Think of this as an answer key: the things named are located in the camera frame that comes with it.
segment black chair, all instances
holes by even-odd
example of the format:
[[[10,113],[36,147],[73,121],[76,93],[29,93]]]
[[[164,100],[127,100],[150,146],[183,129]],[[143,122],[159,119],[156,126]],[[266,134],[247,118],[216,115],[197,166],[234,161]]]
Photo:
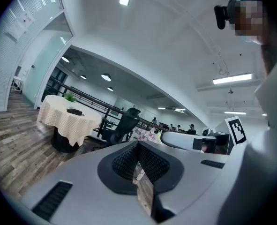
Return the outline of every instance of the black chair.
[[[113,124],[106,118],[103,118],[104,127],[102,128],[102,139],[108,142],[108,146],[122,143],[123,137],[129,134],[133,128],[138,124],[138,116],[140,111],[136,108],[129,108],[128,111],[121,117],[119,124],[113,131],[107,126]]]

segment black mesh pad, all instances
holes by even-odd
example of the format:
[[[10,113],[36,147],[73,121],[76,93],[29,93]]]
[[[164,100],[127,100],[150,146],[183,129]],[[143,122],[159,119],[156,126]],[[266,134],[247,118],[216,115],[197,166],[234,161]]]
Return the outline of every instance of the black mesh pad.
[[[97,173],[113,192],[136,195],[132,179],[138,162],[153,183],[156,194],[172,190],[184,172],[183,164],[177,158],[139,141],[104,157]]]

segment round table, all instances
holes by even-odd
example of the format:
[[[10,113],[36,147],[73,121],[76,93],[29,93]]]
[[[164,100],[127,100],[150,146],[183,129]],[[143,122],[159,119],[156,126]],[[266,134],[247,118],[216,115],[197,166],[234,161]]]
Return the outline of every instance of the round table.
[[[67,112],[68,108],[82,111],[82,116]],[[67,101],[64,97],[45,97],[37,117],[37,122],[54,126],[52,146],[61,152],[74,152],[83,144],[84,138],[99,127],[101,115],[78,102]]]

